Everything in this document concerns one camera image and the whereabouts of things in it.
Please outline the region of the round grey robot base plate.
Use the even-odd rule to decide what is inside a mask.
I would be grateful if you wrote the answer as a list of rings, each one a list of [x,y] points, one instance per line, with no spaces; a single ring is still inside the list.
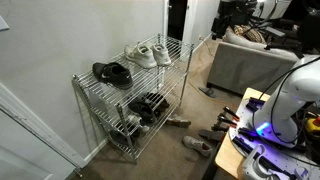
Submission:
[[[297,180],[320,180],[320,167],[308,160],[303,153],[296,149],[277,146],[274,143],[261,139],[258,134],[243,135],[239,131],[246,129],[250,123],[252,112],[246,108],[248,98],[244,98],[236,112],[240,117],[237,127],[229,129],[230,140],[234,147],[245,157],[255,148],[256,145],[265,146],[265,153],[260,160],[262,166],[268,170],[276,170],[289,176],[295,176]]]

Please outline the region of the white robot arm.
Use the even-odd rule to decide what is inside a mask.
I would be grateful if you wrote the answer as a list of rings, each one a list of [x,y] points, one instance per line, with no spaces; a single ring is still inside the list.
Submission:
[[[307,102],[320,100],[320,60],[309,55],[298,60],[276,90],[254,113],[252,127],[266,140],[292,148],[298,127],[291,118]]]

